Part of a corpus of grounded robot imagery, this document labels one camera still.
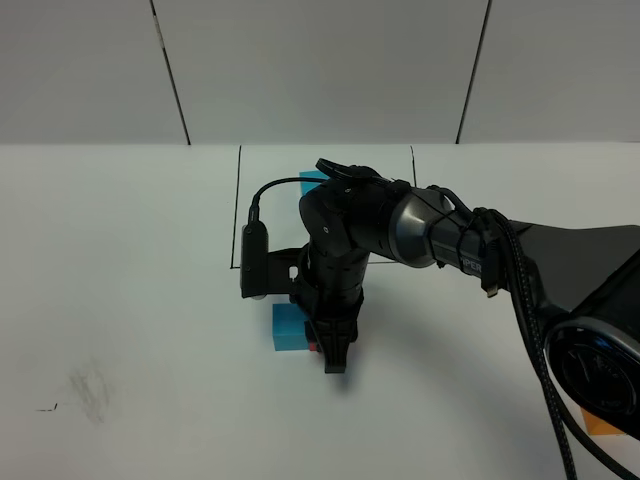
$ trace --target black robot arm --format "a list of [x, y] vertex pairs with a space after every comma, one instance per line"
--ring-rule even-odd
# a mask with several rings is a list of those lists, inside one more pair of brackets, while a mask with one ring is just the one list
[[[415, 188], [327, 160], [317, 168], [329, 179], [300, 200], [310, 234], [302, 248], [268, 251], [254, 198], [242, 234], [241, 288], [244, 298], [289, 294], [309, 318], [307, 337], [324, 354], [326, 373], [345, 371], [370, 253], [417, 268], [451, 265], [478, 277], [489, 297], [511, 292], [548, 405], [558, 398], [547, 360], [577, 403], [640, 438], [640, 227], [568, 230], [509, 221], [495, 210], [470, 210], [445, 188]], [[294, 279], [291, 266], [298, 268]], [[559, 418], [552, 414], [563, 435]], [[564, 452], [563, 459], [571, 477]], [[616, 465], [607, 466], [635, 478]]]

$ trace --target blue block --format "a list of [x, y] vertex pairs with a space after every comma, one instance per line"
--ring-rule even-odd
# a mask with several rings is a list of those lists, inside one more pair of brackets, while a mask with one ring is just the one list
[[[311, 178], [321, 178], [323, 180], [327, 180], [327, 177], [324, 173], [319, 172], [318, 170], [310, 170], [308, 172], [300, 172], [301, 177], [311, 177]], [[311, 182], [302, 182], [300, 183], [300, 188], [302, 189], [302, 195], [306, 195], [309, 190], [316, 188], [318, 183]]]
[[273, 346], [276, 352], [283, 350], [309, 350], [304, 334], [307, 316], [292, 303], [273, 305]]

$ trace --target orange block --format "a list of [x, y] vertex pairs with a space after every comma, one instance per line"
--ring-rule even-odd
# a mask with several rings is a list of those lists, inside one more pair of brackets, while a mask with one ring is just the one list
[[591, 415], [584, 408], [582, 410], [582, 417], [584, 423], [587, 426], [587, 433], [589, 435], [625, 435], [624, 432], [618, 430], [616, 427], [609, 425], [604, 420], [600, 420], [595, 415]]

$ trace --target white table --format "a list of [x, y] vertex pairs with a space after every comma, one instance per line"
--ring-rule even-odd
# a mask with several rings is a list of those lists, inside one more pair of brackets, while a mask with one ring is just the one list
[[[640, 224], [634, 145], [414, 150], [419, 185], [472, 206]], [[370, 265], [349, 374], [326, 376], [315, 354], [273, 351], [273, 299], [240, 299], [237, 146], [0, 154], [1, 478], [562, 478], [507, 294], [453, 268]], [[318, 156], [412, 180], [410, 154], [245, 147], [238, 202]], [[272, 248], [304, 240], [280, 233], [296, 188], [265, 194]], [[597, 441], [640, 472], [635, 440]], [[582, 479], [613, 478], [572, 444]]]

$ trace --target cyan block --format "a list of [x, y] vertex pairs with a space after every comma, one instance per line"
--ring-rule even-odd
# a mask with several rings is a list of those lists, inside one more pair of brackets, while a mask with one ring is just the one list
[[304, 334], [306, 320], [305, 313], [295, 304], [273, 305], [273, 346], [276, 352], [309, 349], [309, 342]]
[[[322, 180], [327, 180], [327, 177], [324, 173], [318, 170], [310, 170], [308, 172], [300, 172], [301, 177], [311, 177], [311, 178], [321, 178]], [[309, 190], [312, 190], [318, 186], [317, 183], [311, 182], [301, 182], [300, 188], [302, 189], [302, 195], [306, 195]]]

